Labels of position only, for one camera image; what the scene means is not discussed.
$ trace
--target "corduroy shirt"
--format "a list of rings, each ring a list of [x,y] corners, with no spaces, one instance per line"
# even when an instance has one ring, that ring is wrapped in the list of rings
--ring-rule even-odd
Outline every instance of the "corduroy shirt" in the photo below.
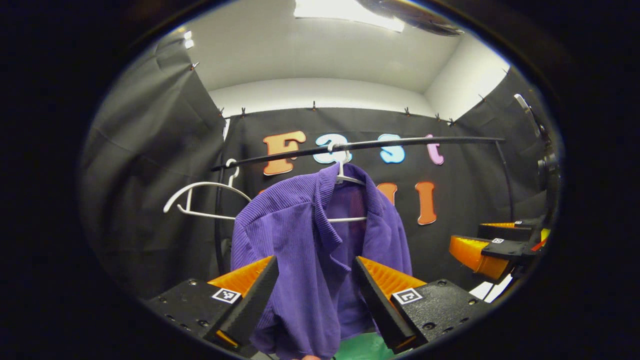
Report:
[[[359,167],[344,174],[365,186],[335,184],[339,164],[270,186],[234,225],[231,269],[275,255],[280,275],[252,335],[262,352],[280,359],[331,359],[340,341],[373,322],[351,265],[363,256],[408,275],[409,250],[400,216]],[[329,218],[363,217],[329,223]]]

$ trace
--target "green cloth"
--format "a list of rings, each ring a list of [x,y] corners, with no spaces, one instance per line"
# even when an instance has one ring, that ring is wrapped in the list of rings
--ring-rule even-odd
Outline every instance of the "green cloth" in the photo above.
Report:
[[[334,355],[335,360],[387,360],[394,356],[394,352],[375,332],[342,341],[338,352]]]

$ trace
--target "shirt collar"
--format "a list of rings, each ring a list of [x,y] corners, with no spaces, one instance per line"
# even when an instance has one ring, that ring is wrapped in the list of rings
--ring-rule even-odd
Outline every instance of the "shirt collar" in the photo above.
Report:
[[[329,253],[342,243],[342,240],[335,232],[335,229],[331,223],[329,223],[326,216],[326,207],[333,195],[335,178],[338,175],[339,170],[340,164],[338,163],[320,170],[318,172],[316,190],[314,194],[314,220],[320,234],[322,246]],[[382,194],[377,189],[369,175],[361,168],[349,163],[344,164],[343,170],[345,176],[353,177],[354,179],[361,180],[365,183],[367,225],[369,225],[370,221],[373,221],[373,218],[383,217],[386,205],[382,201]]]

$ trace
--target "black curtain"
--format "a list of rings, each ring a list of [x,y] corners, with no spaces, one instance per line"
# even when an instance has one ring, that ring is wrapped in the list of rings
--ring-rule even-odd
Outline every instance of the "black curtain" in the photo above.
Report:
[[[183,186],[214,181],[224,125],[179,35],[147,49],[99,108],[80,159],[82,221],[102,265],[133,295],[218,275],[213,221],[163,206]],[[214,196],[196,189],[193,209],[212,209]]]
[[[545,194],[538,190],[536,165],[544,144],[513,97],[520,93],[529,100],[531,96],[524,93],[528,88],[522,77],[510,72],[484,101],[453,126],[431,117],[352,108],[289,109],[236,116],[230,120],[224,161],[266,155],[266,136],[293,131],[302,131],[306,136],[306,141],[298,145],[300,149],[316,147],[316,138],[328,133],[345,136],[349,142],[377,140],[382,134],[402,138],[428,134],[501,137],[507,140],[502,150],[511,175],[515,216],[540,217]],[[499,153],[493,144],[441,144],[438,151],[444,162],[436,165],[424,145],[406,146],[403,150],[405,158],[400,163],[385,163],[380,148],[353,151],[351,162],[362,167],[376,184],[397,185],[396,209],[408,238],[413,275],[427,282],[444,277],[466,290],[475,288],[485,279],[449,254],[449,240],[452,234],[475,236],[478,224],[483,222],[509,221],[509,197]],[[283,179],[329,166],[316,162],[312,156],[288,162],[294,165],[290,172],[273,176],[263,174],[266,163],[243,165],[234,186],[255,197]],[[423,181],[434,184],[436,221],[427,225],[417,221],[420,202],[415,185]],[[227,192],[221,203],[224,215],[230,216],[246,204],[238,195]],[[230,239],[232,230],[232,222],[222,224],[225,239]],[[228,266],[228,251],[225,255]]]

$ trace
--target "white hanger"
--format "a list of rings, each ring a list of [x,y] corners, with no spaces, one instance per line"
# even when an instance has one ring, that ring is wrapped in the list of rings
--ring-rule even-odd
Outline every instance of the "white hanger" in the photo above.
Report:
[[[227,160],[227,166],[229,166],[233,162],[235,162],[234,159]],[[188,191],[189,193],[187,194],[187,208],[184,209],[180,204],[178,204],[178,209],[181,212],[183,212],[185,214],[188,214],[188,215],[195,215],[197,217],[221,218],[221,219],[225,219],[225,220],[235,220],[236,218],[234,218],[234,217],[225,217],[223,215],[199,213],[197,211],[192,211],[191,210],[191,192],[193,191],[193,188],[197,188],[198,186],[219,186],[220,188],[229,189],[229,190],[231,190],[231,191],[233,191],[235,193],[238,193],[238,194],[242,195],[245,199],[251,201],[251,198],[249,196],[247,196],[242,191],[240,191],[240,190],[238,190],[238,189],[233,187],[234,179],[237,178],[239,174],[240,174],[240,168],[236,167],[236,173],[229,177],[228,185],[221,184],[221,183],[210,183],[208,181],[202,181],[200,183],[193,183],[193,184],[187,185],[187,186],[183,187],[182,189],[178,190],[178,192],[174,193],[173,196],[171,196],[169,198],[169,200],[164,205],[163,211],[165,213],[167,211],[169,211],[169,209],[171,209],[171,205],[173,205],[173,203],[176,201],[176,199],[178,199],[178,197],[180,195],[182,195],[184,192]]]
[[[333,146],[334,145],[335,145],[334,142],[329,143],[329,146],[327,146],[327,149],[329,150],[329,152],[333,152]],[[338,175],[336,176],[335,183],[336,184],[342,184],[343,181],[351,181],[352,183],[365,185],[365,183],[363,181],[360,181],[358,179],[354,179],[352,177],[348,177],[348,176],[344,175],[344,163],[349,162],[350,157],[351,157],[351,153],[349,153],[348,150],[345,150],[344,159],[339,161],[340,170],[338,171]],[[363,220],[367,220],[367,217],[360,217],[360,218],[331,218],[331,219],[328,219],[329,222],[354,222],[354,221],[363,221]]]

